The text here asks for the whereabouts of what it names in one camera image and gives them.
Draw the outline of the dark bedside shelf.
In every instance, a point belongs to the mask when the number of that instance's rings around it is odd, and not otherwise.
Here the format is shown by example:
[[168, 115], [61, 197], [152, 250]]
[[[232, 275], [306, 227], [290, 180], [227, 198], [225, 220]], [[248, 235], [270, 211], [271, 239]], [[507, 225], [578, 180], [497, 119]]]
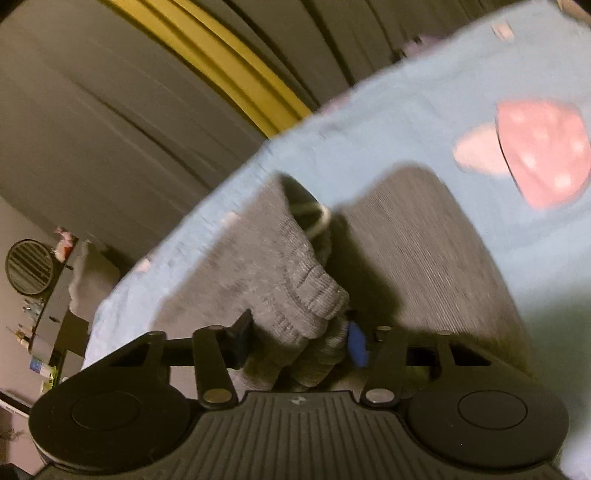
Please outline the dark bedside shelf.
[[37, 371], [60, 364], [59, 344], [65, 335], [92, 323], [96, 309], [120, 279], [119, 269], [102, 254], [80, 254], [66, 264], [54, 262], [50, 287], [38, 296], [25, 296], [40, 302], [28, 335], [31, 366]]

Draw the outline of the grey curtain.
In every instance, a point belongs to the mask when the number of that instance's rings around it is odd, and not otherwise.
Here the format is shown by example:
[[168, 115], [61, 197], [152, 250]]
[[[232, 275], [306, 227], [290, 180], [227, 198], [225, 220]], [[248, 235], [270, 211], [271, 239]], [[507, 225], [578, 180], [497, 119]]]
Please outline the grey curtain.
[[[1, 194], [135, 260], [268, 139], [110, 1], [1, 5]], [[311, 113], [497, 1], [190, 1]]]

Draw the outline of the light blue bed sheet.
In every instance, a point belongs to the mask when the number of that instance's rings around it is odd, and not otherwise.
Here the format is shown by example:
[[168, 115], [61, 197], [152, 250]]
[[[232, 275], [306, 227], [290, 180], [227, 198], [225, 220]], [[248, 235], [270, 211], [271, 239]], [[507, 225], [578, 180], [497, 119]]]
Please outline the light blue bed sheet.
[[590, 198], [531, 209], [513, 181], [462, 171], [456, 141], [509, 99], [549, 99], [590, 114], [590, 30], [550, 1], [525, 1], [462, 29], [427, 53], [382, 70], [274, 138], [202, 200], [99, 307], [85, 360], [148, 331], [162, 301], [204, 258], [228, 220], [274, 171], [322, 203], [352, 201], [407, 162], [448, 186], [492, 253], [564, 399], [571, 478], [590, 475]]

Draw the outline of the yellow curtain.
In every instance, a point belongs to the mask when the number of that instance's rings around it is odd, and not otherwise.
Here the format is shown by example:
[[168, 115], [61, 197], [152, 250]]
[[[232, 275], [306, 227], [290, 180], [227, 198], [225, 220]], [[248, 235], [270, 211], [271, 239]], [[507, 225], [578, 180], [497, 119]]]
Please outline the yellow curtain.
[[190, 1], [110, 1], [221, 90], [267, 138], [290, 129], [311, 109], [238, 36]]

